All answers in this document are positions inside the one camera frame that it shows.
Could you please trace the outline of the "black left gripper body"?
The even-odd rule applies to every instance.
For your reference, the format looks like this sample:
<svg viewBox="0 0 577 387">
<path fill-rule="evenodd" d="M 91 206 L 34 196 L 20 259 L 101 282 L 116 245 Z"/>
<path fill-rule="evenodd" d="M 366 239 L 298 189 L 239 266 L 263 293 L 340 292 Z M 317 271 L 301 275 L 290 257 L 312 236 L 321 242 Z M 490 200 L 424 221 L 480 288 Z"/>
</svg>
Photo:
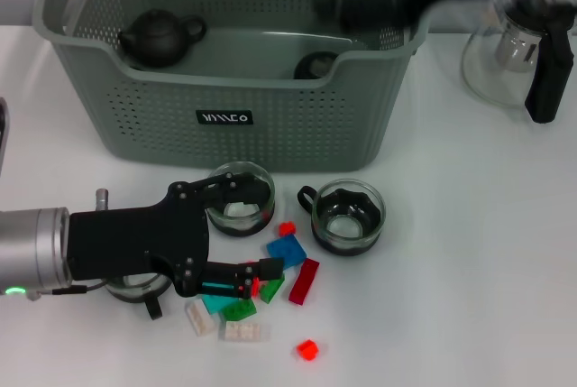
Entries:
<svg viewBox="0 0 577 387">
<path fill-rule="evenodd" d="M 148 207 L 74 213 L 68 265 L 75 281 L 142 273 L 168 277 L 181 297 L 199 293 L 207 264 L 208 229 L 198 184 L 171 184 Z"/>
</svg>

